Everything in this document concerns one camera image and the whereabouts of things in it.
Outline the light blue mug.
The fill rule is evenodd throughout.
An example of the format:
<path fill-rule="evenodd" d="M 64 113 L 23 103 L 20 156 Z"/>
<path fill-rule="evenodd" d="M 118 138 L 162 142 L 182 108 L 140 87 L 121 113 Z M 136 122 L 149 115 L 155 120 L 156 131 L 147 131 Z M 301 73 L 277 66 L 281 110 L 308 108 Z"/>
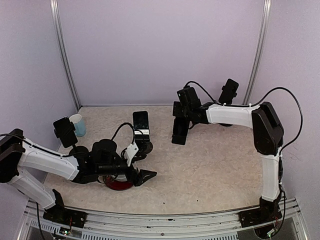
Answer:
<path fill-rule="evenodd" d="M 75 135 L 77 137 L 83 137 L 86 134 L 86 126 L 83 116 L 81 114 L 74 114 L 69 117 L 69 120 L 75 127 Z"/>

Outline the right aluminium frame post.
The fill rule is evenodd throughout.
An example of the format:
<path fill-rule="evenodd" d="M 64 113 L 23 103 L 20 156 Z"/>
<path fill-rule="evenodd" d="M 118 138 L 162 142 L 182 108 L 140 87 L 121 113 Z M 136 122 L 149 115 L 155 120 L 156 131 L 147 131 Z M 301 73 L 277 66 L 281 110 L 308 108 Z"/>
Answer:
<path fill-rule="evenodd" d="M 271 0 L 263 1 L 263 11 L 262 11 L 261 23 L 259 28 L 257 46 L 256 46 L 255 55 L 253 59 L 253 65 L 252 65 L 250 76 L 249 76 L 249 81 L 248 81 L 245 95 L 242 101 L 243 105 L 249 104 L 253 90 L 254 90 L 254 86 L 257 80 L 258 70 L 259 70 L 261 58 L 263 55 L 264 45 L 265 45 L 265 38 L 268 31 L 271 6 L 272 6 Z"/>

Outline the black folding phone stand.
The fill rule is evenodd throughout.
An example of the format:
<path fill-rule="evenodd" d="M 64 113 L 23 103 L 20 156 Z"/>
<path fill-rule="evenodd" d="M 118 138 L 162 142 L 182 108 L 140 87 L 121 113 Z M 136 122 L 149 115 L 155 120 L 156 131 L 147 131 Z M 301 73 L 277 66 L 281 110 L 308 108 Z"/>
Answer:
<path fill-rule="evenodd" d="M 186 136 L 186 137 L 180 137 L 180 136 L 174 137 L 174 136 L 172 135 L 172 140 L 171 140 L 171 142 L 172 142 L 173 144 L 185 145 L 185 144 L 186 144 L 186 139 L 187 139 L 187 136 Z"/>

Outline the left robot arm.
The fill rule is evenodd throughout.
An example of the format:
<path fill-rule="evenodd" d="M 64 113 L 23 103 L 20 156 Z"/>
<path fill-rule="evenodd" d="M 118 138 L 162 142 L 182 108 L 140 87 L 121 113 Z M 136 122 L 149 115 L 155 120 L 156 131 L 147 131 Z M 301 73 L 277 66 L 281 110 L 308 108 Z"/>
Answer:
<path fill-rule="evenodd" d="M 95 142 L 91 151 L 77 149 L 75 153 L 63 155 L 42 148 L 25 138 L 21 129 L 0 135 L 0 181 L 13 186 L 38 203 L 63 223 L 70 218 L 59 192 L 44 186 L 27 168 L 41 170 L 60 176 L 77 184 L 97 181 L 100 176 L 124 175 L 135 187 L 155 177 L 155 171 L 138 169 L 131 160 L 138 146 L 131 143 L 127 158 L 117 153 L 117 144 L 111 139 Z"/>

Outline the silver-edged black smartphone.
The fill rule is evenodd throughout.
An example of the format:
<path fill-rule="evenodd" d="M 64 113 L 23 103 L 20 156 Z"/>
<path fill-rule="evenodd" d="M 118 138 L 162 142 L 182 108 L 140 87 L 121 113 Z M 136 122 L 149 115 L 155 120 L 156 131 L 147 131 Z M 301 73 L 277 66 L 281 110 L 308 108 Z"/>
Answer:
<path fill-rule="evenodd" d="M 78 142 L 75 126 L 68 117 L 62 117 L 53 122 L 54 133 L 60 139 L 64 148 L 69 148 Z"/>

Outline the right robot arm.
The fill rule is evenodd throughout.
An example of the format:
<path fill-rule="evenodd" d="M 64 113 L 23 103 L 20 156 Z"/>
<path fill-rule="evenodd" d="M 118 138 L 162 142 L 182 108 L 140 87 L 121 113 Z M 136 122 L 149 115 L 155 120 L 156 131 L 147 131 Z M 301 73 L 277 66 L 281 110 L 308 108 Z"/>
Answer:
<path fill-rule="evenodd" d="M 256 106 L 228 106 L 213 102 L 202 104 L 193 87 L 177 92 L 173 103 L 171 142 L 185 145 L 189 129 L 197 124 L 224 124 L 250 128 L 253 143 L 262 160 L 262 193 L 265 202 L 274 202 L 280 195 L 279 162 L 283 148 L 284 128 L 270 102 Z"/>

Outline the black pole phone stand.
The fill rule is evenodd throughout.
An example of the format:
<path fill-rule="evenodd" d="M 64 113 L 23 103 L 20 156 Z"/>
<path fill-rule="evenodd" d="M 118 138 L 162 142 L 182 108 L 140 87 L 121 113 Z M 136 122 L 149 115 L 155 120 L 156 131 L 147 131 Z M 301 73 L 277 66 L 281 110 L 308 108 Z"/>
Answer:
<path fill-rule="evenodd" d="M 227 88 L 225 85 L 222 87 L 222 93 L 219 97 L 219 103 L 231 105 L 233 99 L 237 96 L 237 88 Z"/>
<path fill-rule="evenodd" d="M 85 146 L 77 146 L 78 139 L 75 126 L 68 117 L 62 117 L 53 122 L 55 136 L 61 141 L 64 148 L 72 147 L 70 155 L 87 155 L 89 150 Z"/>

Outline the aluminium frame post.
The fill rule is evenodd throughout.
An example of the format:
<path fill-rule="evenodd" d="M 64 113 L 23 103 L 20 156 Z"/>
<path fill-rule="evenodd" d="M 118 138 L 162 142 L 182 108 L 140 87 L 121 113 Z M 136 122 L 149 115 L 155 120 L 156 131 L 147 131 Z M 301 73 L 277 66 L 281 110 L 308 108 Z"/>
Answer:
<path fill-rule="evenodd" d="M 257 46 L 256 46 L 255 55 L 253 59 L 253 65 L 252 65 L 250 76 L 249 76 L 249 81 L 248 81 L 245 95 L 242 101 L 243 105 L 249 104 L 253 90 L 254 90 L 254 86 L 257 80 L 258 70 L 259 70 L 261 58 L 263 55 L 264 45 L 265 45 L 265 38 L 268 31 L 271 6 L 272 6 L 271 0 L 263 1 L 263 11 L 262 11 L 261 23 L 259 28 Z"/>
<path fill-rule="evenodd" d="M 74 106 L 77 111 L 79 111 L 82 107 L 81 101 L 76 89 L 76 85 L 73 79 L 73 75 L 71 72 L 71 67 L 68 59 L 68 54 L 65 46 L 63 29 L 60 19 L 60 12 L 59 12 L 59 5 L 57 0 L 50 0 L 50 8 L 51 8 L 51 15 L 53 20 L 53 25 L 55 28 L 55 34 L 57 37 L 57 44 L 60 52 L 60 57 L 62 61 L 62 65 L 64 68 L 64 72 L 66 75 L 67 84 L 71 93 L 71 98 L 73 100 Z"/>

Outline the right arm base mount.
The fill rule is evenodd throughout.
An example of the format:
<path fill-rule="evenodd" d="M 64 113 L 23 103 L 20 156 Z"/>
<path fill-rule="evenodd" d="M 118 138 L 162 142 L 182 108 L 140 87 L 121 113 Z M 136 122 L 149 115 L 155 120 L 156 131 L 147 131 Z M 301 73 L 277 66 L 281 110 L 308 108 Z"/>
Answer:
<path fill-rule="evenodd" d="M 279 207 L 280 200 L 281 195 L 274 201 L 268 201 L 260 197 L 258 208 L 238 213 L 241 227 L 246 228 L 281 219 L 283 216 Z"/>

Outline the round-base plate phone stand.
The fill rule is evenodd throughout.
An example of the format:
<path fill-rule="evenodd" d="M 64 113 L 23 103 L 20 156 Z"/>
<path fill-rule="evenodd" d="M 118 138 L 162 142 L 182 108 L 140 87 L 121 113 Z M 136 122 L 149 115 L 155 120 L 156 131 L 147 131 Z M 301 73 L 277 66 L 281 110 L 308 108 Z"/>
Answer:
<path fill-rule="evenodd" d="M 147 129 L 135 129 L 134 130 L 134 138 L 135 138 L 135 143 L 137 141 L 150 141 L 150 130 Z"/>

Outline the blue-edged black smartphone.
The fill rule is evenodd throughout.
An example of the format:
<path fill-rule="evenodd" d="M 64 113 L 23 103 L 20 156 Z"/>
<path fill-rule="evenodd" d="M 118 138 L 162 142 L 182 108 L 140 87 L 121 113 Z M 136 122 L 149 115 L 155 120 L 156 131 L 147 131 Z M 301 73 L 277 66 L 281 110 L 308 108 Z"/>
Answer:
<path fill-rule="evenodd" d="M 173 132 L 174 137 L 184 137 L 188 135 L 190 126 L 190 121 L 183 117 L 176 117 L 173 122 Z"/>

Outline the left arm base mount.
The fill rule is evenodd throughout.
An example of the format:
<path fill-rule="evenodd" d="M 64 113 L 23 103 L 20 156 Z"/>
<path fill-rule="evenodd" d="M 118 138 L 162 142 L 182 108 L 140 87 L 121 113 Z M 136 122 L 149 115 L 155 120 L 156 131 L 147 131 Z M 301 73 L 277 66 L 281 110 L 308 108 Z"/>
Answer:
<path fill-rule="evenodd" d="M 44 210 L 43 218 L 54 223 L 71 227 L 84 228 L 87 213 L 84 211 L 66 208 L 61 194 L 53 189 L 55 205 Z"/>

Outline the red floral plate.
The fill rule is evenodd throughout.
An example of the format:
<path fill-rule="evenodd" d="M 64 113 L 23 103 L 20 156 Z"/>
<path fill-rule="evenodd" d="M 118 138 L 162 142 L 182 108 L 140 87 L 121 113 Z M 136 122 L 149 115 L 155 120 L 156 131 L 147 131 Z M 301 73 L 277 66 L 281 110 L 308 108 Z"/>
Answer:
<path fill-rule="evenodd" d="M 112 189 L 115 191 L 125 191 L 134 186 L 132 182 L 129 182 L 127 180 L 127 177 L 124 174 L 118 175 L 118 176 L 115 176 L 115 175 L 103 176 L 102 180 L 109 189 Z"/>

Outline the left aluminium frame post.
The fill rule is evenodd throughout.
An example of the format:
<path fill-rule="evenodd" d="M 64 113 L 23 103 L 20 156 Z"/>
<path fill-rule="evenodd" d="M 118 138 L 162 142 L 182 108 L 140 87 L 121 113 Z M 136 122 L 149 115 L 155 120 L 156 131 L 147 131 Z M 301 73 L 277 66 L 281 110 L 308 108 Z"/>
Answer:
<path fill-rule="evenodd" d="M 53 20 L 53 25 L 55 28 L 55 34 L 57 37 L 57 44 L 60 52 L 60 57 L 62 61 L 62 65 L 64 68 L 64 72 L 66 75 L 67 84 L 71 93 L 71 98 L 73 100 L 74 106 L 77 111 L 79 111 L 82 107 L 81 101 L 76 89 L 76 85 L 73 79 L 73 75 L 71 72 L 71 67 L 68 59 L 68 54 L 65 46 L 63 29 L 60 19 L 60 12 L 59 12 L 59 5 L 57 0 L 50 0 L 50 8 L 51 8 L 51 15 Z"/>

